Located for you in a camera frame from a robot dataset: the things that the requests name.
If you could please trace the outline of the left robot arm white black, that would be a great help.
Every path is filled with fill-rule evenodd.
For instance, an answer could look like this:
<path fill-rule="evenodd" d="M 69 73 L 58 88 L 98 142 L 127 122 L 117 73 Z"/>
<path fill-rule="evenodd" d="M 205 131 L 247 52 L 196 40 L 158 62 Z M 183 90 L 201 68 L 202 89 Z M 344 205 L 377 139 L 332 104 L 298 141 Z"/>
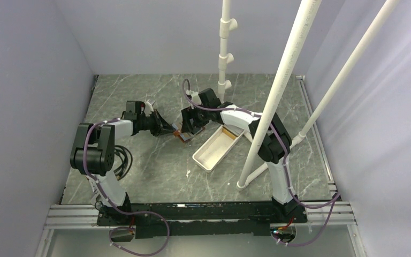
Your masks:
<path fill-rule="evenodd" d="M 151 104 L 127 101 L 122 115 L 98 123 L 80 123 L 75 134 L 70 165 L 79 170 L 95 186 L 101 196 L 103 211 L 120 225 L 132 218 L 128 194 L 112 171 L 115 159 L 115 142 L 131 137 L 140 131 L 149 131 L 159 137 L 172 134 L 175 129 Z"/>

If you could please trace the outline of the brown leather card holder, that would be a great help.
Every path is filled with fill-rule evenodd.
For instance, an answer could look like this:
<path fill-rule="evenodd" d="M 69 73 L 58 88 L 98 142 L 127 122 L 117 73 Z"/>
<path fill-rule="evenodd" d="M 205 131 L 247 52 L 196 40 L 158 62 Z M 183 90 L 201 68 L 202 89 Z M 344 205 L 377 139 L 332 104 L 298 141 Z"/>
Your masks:
<path fill-rule="evenodd" d="M 191 141 L 196 135 L 200 134 L 205 130 L 205 127 L 197 128 L 194 132 L 182 132 L 181 131 L 182 123 L 173 123 L 172 127 L 174 128 L 173 135 L 179 138 L 183 143 Z"/>

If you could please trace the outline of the gold credit card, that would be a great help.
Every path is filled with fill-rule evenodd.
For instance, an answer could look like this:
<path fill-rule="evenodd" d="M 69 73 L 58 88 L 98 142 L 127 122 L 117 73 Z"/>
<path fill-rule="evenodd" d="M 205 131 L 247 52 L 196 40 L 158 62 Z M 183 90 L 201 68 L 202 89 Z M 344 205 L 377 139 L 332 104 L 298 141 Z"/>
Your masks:
<path fill-rule="evenodd" d="M 229 130 L 227 127 L 223 127 L 222 128 L 222 132 L 228 136 L 229 138 L 231 138 L 231 140 L 235 140 L 236 138 L 239 137 L 239 135 L 236 135 L 235 133 L 233 133 L 231 130 Z"/>

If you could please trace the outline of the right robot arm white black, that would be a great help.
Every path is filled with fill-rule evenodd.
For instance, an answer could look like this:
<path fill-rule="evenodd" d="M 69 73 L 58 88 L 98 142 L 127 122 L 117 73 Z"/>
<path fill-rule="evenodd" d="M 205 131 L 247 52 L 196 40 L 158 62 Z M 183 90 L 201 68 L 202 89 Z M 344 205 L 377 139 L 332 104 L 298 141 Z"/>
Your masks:
<path fill-rule="evenodd" d="M 182 109 L 182 132 L 192 133 L 209 122 L 233 126 L 248 132 L 252 139 L 261 127 L 262 114 L 241 108 L 231 102 L 222 102 L 211 88 L 201 92 L 181 90 L 190 107 Z M 269 170 L 272 183 L 273 216 L 276 220 L 305 223 L 305 207 L 300 204 L 292 186 L 288 157 L 292 139 L 284 124 L 274 115 L 266 130 L 257 154 Z"/>

